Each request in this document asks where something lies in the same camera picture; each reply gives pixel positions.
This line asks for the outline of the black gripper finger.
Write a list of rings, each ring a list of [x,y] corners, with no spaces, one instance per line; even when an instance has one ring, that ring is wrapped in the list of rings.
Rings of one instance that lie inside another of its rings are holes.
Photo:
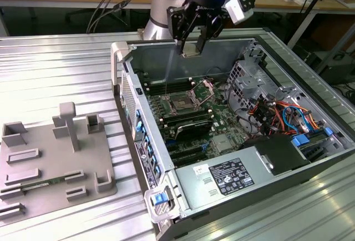
[[[211,38],[217,37],[221,32],[222,20],[220,16],[208,12],[201,15],[199,27],[200,36],[196,43],[196,51],[202,53],[206,42]]]
[[[169,7],[167,9],[169,32],[174,39],[177,51],[182,56],[196,55],[194,45],[186,43],[199,20],[197,6]]]

